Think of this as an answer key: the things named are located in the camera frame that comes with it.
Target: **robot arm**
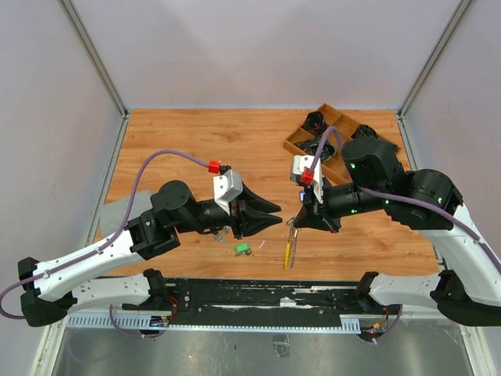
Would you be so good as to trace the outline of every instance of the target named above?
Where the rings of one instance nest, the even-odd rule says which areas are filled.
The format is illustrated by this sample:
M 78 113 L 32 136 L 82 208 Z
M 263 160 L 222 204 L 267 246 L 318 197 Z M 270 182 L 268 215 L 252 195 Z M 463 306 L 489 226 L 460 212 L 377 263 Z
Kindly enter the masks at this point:
M 178 247 L 178 233 L 214 233 L 230 226 L 233 236 L 241 239 L 282 222 L 280 217 L 269 214 L 278 212 L 280 206 L 251 192 L 230 167 L 221 169 L 222 175 L 214 177 L 214 200 L 196 201 L 184 182 L 166 183 L 151 196 L 153 207 L 131 219 L 125 231 L 102 251 L 99 246 L 111 237 L 58 259 L 21 260 L 18 263 L 20 280 L 43 276 L 23 286 L 21 309 L 28 324 L 39 327 L 79 309 L 109 304 L 158 309 L 168 297 L 160 272 L 149 269 L 133 277 L 94 278 Z M 80 260 L 92 251 L 96 253 Z M 47 273 L 72 261 L 73 265 Z
M 303 207 L 294 225 L 336 233 L 344 216 L 385 210 L 394 221 L 425 236 L 446 265 L 441 273 L 422 277 L 366 273 L 357 287 L 359 304 L 426 306 L 460 324 L 500 326 L 501 263 L 478 235 L 449 177 L 430 169 L 405 172 L 391 145 L 373 137 L 354 139 L 341 156 L 353 183 L 339 186 L 322 177 L 319 165 L 312 181 L 301 183 L 313 157 L 294 157 L 291 179 L 305 185 Z M 472 239 L 460 224 L 478 239 Z

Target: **white wall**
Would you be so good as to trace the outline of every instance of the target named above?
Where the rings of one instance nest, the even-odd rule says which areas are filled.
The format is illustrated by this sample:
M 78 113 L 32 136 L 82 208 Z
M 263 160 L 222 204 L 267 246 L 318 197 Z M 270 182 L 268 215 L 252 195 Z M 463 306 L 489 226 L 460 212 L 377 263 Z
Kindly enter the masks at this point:
M 420 167 L 456 183 L 501 256 L 501 2 L 474 3 L 406 116 Z M 501 374 L 501 330 L 485 331 Z
M 398 108 L 458 0 L 74 0 L 128 107 Z
M 0 51 L 3 289 L 20 259 L 82 244 L 119 116 L 55 0 L 0 2 Z M 2 374 L 27 374 L 41 329 L 0 317 L 0 333 Z

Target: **red cable connector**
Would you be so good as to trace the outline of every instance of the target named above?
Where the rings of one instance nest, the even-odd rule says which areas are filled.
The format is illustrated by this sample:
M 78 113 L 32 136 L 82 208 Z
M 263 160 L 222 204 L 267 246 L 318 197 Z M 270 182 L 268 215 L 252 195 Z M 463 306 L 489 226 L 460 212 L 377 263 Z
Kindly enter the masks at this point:
M 209 162 L 209 172 L 212 172 L 213 174 L 218 174 L 220 167 L 221 167 L 220 161 L 210 161 Z
M 304 184 L 308 184 L 308 185 L 311 184 L 313 181 L 313 173 L 310 174 L 309 170 L 307 168 L 305 168 L 305 170 L 301 174 L 299 181 L 301 183 L 304 183 Z

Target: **wooden table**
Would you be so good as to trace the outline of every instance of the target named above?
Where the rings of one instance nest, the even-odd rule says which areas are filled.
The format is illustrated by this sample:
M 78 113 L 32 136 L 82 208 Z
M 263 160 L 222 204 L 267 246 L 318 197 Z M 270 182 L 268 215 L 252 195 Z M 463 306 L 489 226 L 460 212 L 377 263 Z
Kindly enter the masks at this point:
M 402 146 L 389 110 L 346 111 Z M 418 233 L 394 223 L 384 212 L 342 219 L 337 234 L 303 229 L 299 233 L 294 268 L 283 269 L 289 229 L 285 222 L 301 206 L 300 188 L 289 180 L 292 155 L 282 143 L 304 119 L 306 110 L 134 110 L 129 122 L 106 202 L 130 194 L 143 161 L 160 149 L 182 150 L 203 161 L 232 165 L 256 194 L 282 207 L 284 223 L 254 237 L 218 243 L 211 235 L 184 233 L 181 247 L 148 262 L 126 266 L 112 274 L 137 274 L 154 268 L 170 277 L 246 277 L 281 279 L 357 280 L 366 271 L 395 275 L 436 273 L 431 245 Z M 405 152 L 399 158 L 409 168 Z M 139 190 L 156 192 L 164 183 L 186 182 L 197 200 L 213 197 L 212 174 L 176 156 L 154 159 L 143 174 Z M 234 247 L 247 242 L 250 256 L 234 256 Z

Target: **yellow wire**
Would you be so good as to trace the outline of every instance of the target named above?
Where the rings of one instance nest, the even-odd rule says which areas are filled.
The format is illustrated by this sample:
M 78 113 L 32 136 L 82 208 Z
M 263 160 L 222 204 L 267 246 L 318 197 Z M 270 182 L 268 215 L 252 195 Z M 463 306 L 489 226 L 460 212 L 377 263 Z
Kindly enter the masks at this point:
M 289 257 L 290 257 L 290 243 L 287 243 L 285 248 L 285 261 L 283 262 L 283 268 L 285 270 L 289 269 Z

